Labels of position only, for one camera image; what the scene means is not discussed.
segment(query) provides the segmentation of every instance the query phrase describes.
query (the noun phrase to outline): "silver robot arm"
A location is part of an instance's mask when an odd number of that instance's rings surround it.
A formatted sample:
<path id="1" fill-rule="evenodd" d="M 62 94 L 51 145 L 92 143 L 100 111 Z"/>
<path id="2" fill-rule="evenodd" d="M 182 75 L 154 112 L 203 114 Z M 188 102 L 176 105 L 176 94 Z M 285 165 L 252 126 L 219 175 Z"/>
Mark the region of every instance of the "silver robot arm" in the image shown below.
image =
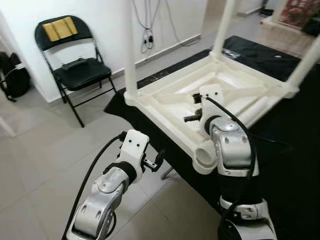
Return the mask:
<path id="1" fill-rule="evenodd" d="M 149 137 L 139 131 L 129 130 L 117 160 L 92 184 L 91 193 L 76 210 L 67 231 L 68 240 L 104 240 L 114 211 L 131 183 L 137 183 L 145 167 L 157 171 L 163 162 L 160 152 L 155 162 L 145 159 Z"/>
<path id="2" fill-rule="evenodd" d="M 214 143 L 222 193 L 219 240 L 276 240 L 268 204 L 259 194 L 257 159 L 249 182 L 247 178 L 254 158 L 251 147 L 254 146 L 244 129 L 230 119 L 235 116 L 220 105 L 224 102 L 221 87 L 218 84 L 203 86 L 193 99 L 195 104 L 201 103 L 201 108 L 184 121 L 199 121 L 200 133 Z"/>
<path id="3" fill-rule="evenodd" d="M 214 142 L 217 156 L 222 195 L 219 204 L 226 211 L 239 197 L 238 189 L 248 175 L 251 164 L 251 147 L 248 136 L 238 123 L 228 117 L 217 117 L 210 121 L 209 134 Z M 266 200 L 260 197 L 256 184 L 259 175 L 255 160 L 252 184 L 240 203 L 220 226 L 219 239 L 276 240 L 276 231 L 269 215 Z"/>

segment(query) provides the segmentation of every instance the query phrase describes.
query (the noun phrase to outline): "bag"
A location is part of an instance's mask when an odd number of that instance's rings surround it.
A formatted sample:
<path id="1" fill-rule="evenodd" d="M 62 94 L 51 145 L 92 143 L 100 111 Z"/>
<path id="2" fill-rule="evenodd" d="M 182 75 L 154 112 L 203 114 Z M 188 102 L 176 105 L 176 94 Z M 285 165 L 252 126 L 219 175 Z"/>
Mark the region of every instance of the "bag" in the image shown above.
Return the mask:
<path id="1" fill-rule="evenodd" d="M 5 52 L 0 52 L 0 71 L 4 78 L 0 81 L 0 88 L 9 101 L 24 95 L 30 88 L 30 75 L 21 65 L 17 54 L 10 57 Z"/>

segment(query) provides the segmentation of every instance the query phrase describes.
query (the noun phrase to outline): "black strap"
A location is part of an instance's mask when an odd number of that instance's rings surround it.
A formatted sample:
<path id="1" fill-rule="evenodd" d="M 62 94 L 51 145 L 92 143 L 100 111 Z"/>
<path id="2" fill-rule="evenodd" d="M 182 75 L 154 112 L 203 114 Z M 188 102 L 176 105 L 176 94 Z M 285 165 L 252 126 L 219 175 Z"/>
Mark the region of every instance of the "black strap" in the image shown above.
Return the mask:
<path id="1" fill-rule="evenodd" d="M 122 169 L 129 176 L 129 185 L 132 184 L 132 182 L 137 177 L 137 172 L 136 172 L 135 168 L 130 163 L 128 163 L 126 161 L 111 163 L 103 171 L 103 174 L 106 174 L 112 167 L 117 167 L 117 168 Z"/>
<path id="2" fill-rule="evenodd" d="M 6 80 L 0 81 L 0 89 L 4 92 L 4 94 L 5 94 L 5 96 L 6 96 L 6 99 L 8 99 L 9 101 L 15 103 L 17 100 L 15 100 L 14 98 L 12 98 L 12 97 L 10 96 L 10 93 L 9 93 L 8 89 L 7 89 L 7 87 L 6 87 L 5 84 L 4 84 L 5 81 L 6 81 Z"/>

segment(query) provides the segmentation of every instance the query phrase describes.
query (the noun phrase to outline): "tile floor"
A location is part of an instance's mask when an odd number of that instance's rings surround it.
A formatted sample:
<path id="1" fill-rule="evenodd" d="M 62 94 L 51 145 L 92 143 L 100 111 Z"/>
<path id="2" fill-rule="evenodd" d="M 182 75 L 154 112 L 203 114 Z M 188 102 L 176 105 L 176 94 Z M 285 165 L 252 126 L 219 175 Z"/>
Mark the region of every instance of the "tile floor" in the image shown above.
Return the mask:
<path id="1" fill-rule="evenodd" d="M 260 20 L 257 14 L 241 18 L 229 35 L 254 40 L 252 30 L 258 32 Z M 138 69 L 138 78 L 209 48 L 214 36 L 214 32 L 206 32 L 198 44 L 147 63 Z M 124 77 L 114 83 L 122 88 Z M 77 98 L 90 94 L 86 90 Z M 131 126 L 103 112 L 112 92 L 78 108 L 85 128 L 79 127 L 68 105 L 61 101 L 46 103 L 34 89 L 15 104 L 0 95 L 0 115 L 18 134 L 12 138 L 0 130 L 0 239 L 59 240 L 89 164 L 106 141 Z M 115 159 L 119 146 L 114 143 L 102 156 L 89 183 Z M 149 146 L 148 159 L 156 154 Z M 176 172 L 161 180 L 161 173 L 169 167 L 164 162 L 157 173 L 147 171 L 139 183 L 130 186 L 116 210 L 118 221 L 110 239 L 217 239 L 220 216 Z M 82 199 L 89 190 L 90 184 Z"/>

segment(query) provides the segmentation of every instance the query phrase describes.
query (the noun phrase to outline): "wire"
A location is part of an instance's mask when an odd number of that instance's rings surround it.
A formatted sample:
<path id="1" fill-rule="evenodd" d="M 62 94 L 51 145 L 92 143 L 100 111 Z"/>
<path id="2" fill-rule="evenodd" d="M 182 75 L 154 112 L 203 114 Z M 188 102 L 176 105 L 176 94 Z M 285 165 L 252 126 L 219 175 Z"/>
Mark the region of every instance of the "wire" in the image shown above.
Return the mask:
<path id="1" fill-rule="evenodd" d="M 144 29 L 146 29 L 147 27 L 142 24 L 142 22 L 141 22 L 141 20 L 140 20 L 140 18 L 139 18 L 136 1 L 135 1 L 135 0 L 132 0 L 132 2 L 133 2 L 133 8 L 134 8 L 135 15 L 136 15 L 136 19 L 138 20 L 138 23 L 141 25 L 141 27 L 143 27 Z"/>
<path id="2" fill-rule="evenodd" d="M 283 142 L 283 141 L 278 141 L 278 140 L 273 140 L 273 139 L 269 139 L 269 138 L 266 138 L 266 137 L 263 137 L 263 136 L 259 136 L 259 135 L 255 135 L 253 133 L 250 133 L 253 137 L 255 137 L 256 139 L 260 139 L 262 141 L 265 141 L 267 143 L 271 143 L 271 144 L 279 144 L 279 145 L 282 145 L 282 146 L 285 146 L 286 148 L 283 149 L 282 151 L 278 152 L 277 154 L 273 155 L 273 156 L 270 156 L 268 158 L 259 158 L 259 160 L 263 159 L 263 160 L 268 160 L 268 159 L 272 159 L 272 160 L 269 160 L 267 162 L 263 162 L 262 160 L 262 163 L 259 162 L 259 168 L 264 168 L 265 166 L 269 165 L 270 163 L 273 162 L 273 160 L 275 159 L 275 157 L 279 156 L 279 155 L 282 155 L 282 154 L 286 154 L 286 153 L 289 153 L 291 151 L 294 150 L 294 147 L 286 142 Z"/>
<path id="3" fill-rule="evenodd" d="M 231 117 L 231 119 L 233 121 L 235 121 L 237 124 L 239 124 L 239 126 L 243 129 L 243 131 L 245 132 L 245 134 L 248 137 L 249 140 L 249 144 L 250 144 L 250 150 L 251 150 L 251 162 L 250 162 L 250 168 L 249 171 L 247 173 L 246 176 L 246 184 L 243 188 L 243 191 L 241 193 L 241 195 L 237 198 L 237 200 L 235 200 L 231 206 L 222 214 L 221 220 L 220 220 L 220 225 L 222 226 L 228 216 L 228 214 L 233 211 L 235 209 L 235 207 L 238 205 L 239 201 L 241 200 L 242 195 L 244 194 L 251 178 L 253 177 L 254 174 L 254 170 L 255 170 L 255 165 L 256 165 L 256 158 L 257 158 L 257 151 L 256 148 L 254 146 L 254 141 L 252 139 L 252 135 L 249 134 L 249 131 L 247 129 L 247 127 L 235 116 L 233 115 L 231 112 L 229 112 L 227 109 L 225 109 L 222 105 L 220 105 L 218 102 L 216 102 L 215 100 L 213 100 L 210 97 L 203 97 L 205 99 L 207 99 L 209 102 L 211 102 L 212 104 L 216 105 L 218 108 L 220 108 L 222 111 L 224 111 L 229 117 Z"/>
<path id="4" fill-rule="evenodd" d="M 166 8 L 168 9 L 168 13 L 169 13 L 169 21 L 170 21 L 170 24 L 171 24 L 171 27 L 173 29 L 173 32 L 174 32 L 174 36 L 175 36 L 175 39 L 176 41 L 179 43 L 180 46 L 182 47 L 190 47 L 194 44 L 197 44 L 201 41 L 201 39 L 199 38 L 197 41 L 194 41 L 190 44 L 182 44 L 180 38 L 178 37 L 178 34 L 177 34 L 177 30 L 176 30 L 176 27 L 175 27 L 175 24 L 174 24 L 174 21 L 172 19 L 172 13 L 171 13 L 171 9 L 170 9 L 170 6 L 169 6 L 169 3 L 168 3 L 168 0 L 165 0 L 165 5 L 166 5 Z"/>
<path id="5" fill-rule="evenodd" d="M 140 52 L 142 54 L 145 54 L 147 52 L 148 56 L 146 57 L 145 60 L 148 59 L 148 57 L 151 54 L 152 49 L 155 47 L 155 38 L 154 38 L 154 33 L 153 33 L 153 26 L 156 20 L 156 15 L 159 10 L 160 6 L 160 0 L 158 0 L 157 5 L 155 7 L 154 13 L 152 14 L 152 5 L 151 5 L 151 0 L 144 0 L 144 21 L 145 23 L 143 24 L 138 13 L 138 8 L 136 5 L 135 0 L 132 0 L 133 3 L 133 8 L 134 12 L 136 15 L 136 18 L 138 20 L 138 23 L 140 24 L 141 27 L 143 27 L 143 32 L 142 32 L 142 40 L 141 40 L 141 48 Z"/>
<path id="6" fill-rule="evenodd" d="M 79 191 L 78 191 L 78 193 L 77 193 L 77 195 L 76 195 L 76 197 L 75 197 L 75 200 L 74 200 L 74 203 L 73 203 L 73 206 L 72 206 L 70 215 L 69 215 L 69 219 L 68 219 L 68 222 L 67 222 L 67 224 L 66 224 L 66 226 L 65 226 L 64 233 L 63 233 L 63 235 L 62 235 L 61 240 L 67 239 L 67 238 L 66 238 L 66 235 L 67 235 L 68 229 L 69 229 L 69 227 L 70 227 L 70 224 L 71 224 L 71 222 L 72 222 L 72 219 L 73 219 L 73 217 L 74 217 L 74 215 L 75 215 L 75 212 L 76 212 L 76 210 L 77 210 L 77 206 L 78 206 L 80 197 L 81 197 L 81 195 L 82 195 L 82 192 L 84 191 L 84 188 L 85 188 L 85 186 L 86 186 L 86 184 L 87 184 L 87 181 L 88 181 L 88 179 L 89 179 L 89 177 L 90 177 L 90 174 L 91 174 L 92 170 L 94 169 L 97 161 L 99 160 L 99 158 L 101 157 L 101 155 L 104 153 L 104 151 L 105 151 L 113 142 L 115 142 L 115 141 L 118 140 L 118 139 L 121 139 L 123 136 L 124 136 L 124 132 L 122 132 L 122 133 L 120 133 L 118 136 L 115 136 L 114 138 L 112 138 L 106 145 L 103 146 L 103 148 L 99 151 L 99 153 L 97 154 L 97 156 L 96 156 L 96 157 L 94 158 L 94 160 L 92 161 L 92 163 L 91 163 L 88 171 L 86 172 L 86 174 L 85 174 L 85 176 L 84 176 L 84 179 L 83 179 L 83 181 L 82 181 L 82 183 L 81 183 L 81 186 L 80 186 L 80 188 L 79 188 Z"/>
<path id="7" fill-rule="evenodd" d="M 105 238 L 109 237 L 113 233 L 113 231 L 115 230 L 116 224 L 117 224 L 117 216 L 116 216 L 116 213 L 113 212 L 113 224 L 110 231 L 106 234 Z"/>

